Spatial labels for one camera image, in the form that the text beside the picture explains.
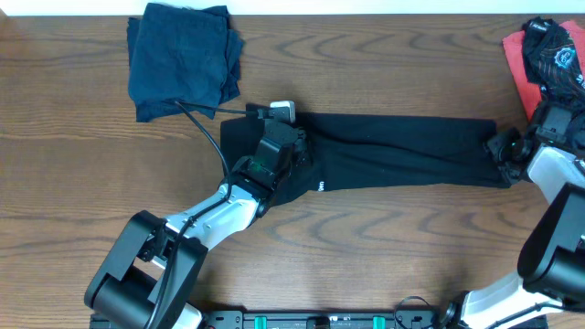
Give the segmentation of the plain black t-shirt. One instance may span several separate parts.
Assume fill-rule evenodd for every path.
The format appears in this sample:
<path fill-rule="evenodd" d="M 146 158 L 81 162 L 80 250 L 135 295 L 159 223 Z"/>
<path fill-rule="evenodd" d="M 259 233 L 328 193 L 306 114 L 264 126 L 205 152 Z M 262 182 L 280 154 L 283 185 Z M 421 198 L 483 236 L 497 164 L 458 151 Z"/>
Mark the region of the plain black t-shirt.
<path fill-rule="evenodd" d="M 508 188 L 484 143 L 491 120 L 300 112 L 309 165 L 297 165 L 275 205 L 308 191 L 450 184 Z"/>

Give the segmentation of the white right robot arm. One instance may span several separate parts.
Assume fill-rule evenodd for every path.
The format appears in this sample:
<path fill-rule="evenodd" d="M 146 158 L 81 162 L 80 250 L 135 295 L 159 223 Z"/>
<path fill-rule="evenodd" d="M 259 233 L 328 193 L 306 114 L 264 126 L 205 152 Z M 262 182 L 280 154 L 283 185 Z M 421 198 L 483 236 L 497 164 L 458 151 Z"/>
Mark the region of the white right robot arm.
<path fill-rule="evenodd" d="M 584 152 L 567 136 L 510 129 L 486 151 L 511 183 L 535 184 L 548 209 L 522 247 L 516 270 L 451 302 L 445 328 L 546 328 L 551 313 L 584 311 Z"/>

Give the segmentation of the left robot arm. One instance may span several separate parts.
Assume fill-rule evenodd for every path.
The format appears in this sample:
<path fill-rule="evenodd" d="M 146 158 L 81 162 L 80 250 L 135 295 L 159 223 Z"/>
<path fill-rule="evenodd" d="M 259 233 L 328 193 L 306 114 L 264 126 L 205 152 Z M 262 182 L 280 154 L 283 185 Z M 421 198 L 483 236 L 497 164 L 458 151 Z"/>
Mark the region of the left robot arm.
<path fill-rule="evenodd" d="M 196 328 L 201 318 L 187 301 L 207 253 L 266 214 L 305 150 L 303 129 L 267 122 L 255 154 L 240 158 L 215 194 L 165 218 L 133 215 L 85 304 L 119 328 Z"/>

